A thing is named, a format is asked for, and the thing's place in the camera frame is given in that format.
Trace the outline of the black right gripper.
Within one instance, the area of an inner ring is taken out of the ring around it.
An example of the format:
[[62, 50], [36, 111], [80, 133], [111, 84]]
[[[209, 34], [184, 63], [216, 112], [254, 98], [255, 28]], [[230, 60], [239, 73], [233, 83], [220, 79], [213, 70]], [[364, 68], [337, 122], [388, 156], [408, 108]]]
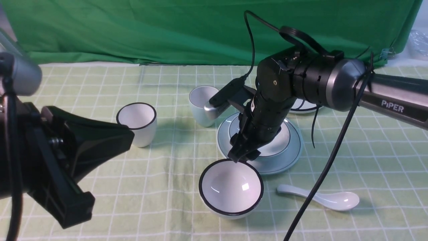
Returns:
[[235, 163], [246, 163], [259, 157], [261, 144], [270, 143], [277, 135], [296, 97], [276, 102], [258, 91], [239, 114], [239, 132], [231, 139], [228, 158]]

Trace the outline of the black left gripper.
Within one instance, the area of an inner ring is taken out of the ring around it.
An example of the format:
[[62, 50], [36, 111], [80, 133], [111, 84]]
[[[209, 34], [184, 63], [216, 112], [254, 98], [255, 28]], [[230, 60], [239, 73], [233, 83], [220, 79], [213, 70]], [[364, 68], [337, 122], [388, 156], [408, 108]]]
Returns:
[[76, 116], [55, 106], [39, 112], [34, 104], [17, 101], [16, 114], [19, 154], [12, 163], [20, 164], [22, 192], [63, 229], [90, 221], [95, 197], [76, 182], [127, 152], [134, 133], [127, 126]]

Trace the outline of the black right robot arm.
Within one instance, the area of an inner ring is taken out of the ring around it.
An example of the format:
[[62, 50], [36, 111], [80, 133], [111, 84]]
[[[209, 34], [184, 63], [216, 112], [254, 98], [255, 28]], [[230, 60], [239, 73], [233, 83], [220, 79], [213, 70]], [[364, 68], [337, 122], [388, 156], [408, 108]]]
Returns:
[[239, 117], [240, 131], [230, 140], [227, 157], [234, 162], [255, 160], [297, 99], [342, 112], [359, 105], [427, 129], [427, 80], [376, 74], [369, 64], [338, 51], [327, 56], [281, 51], [258, 64], [256, 80], [257, 91]]

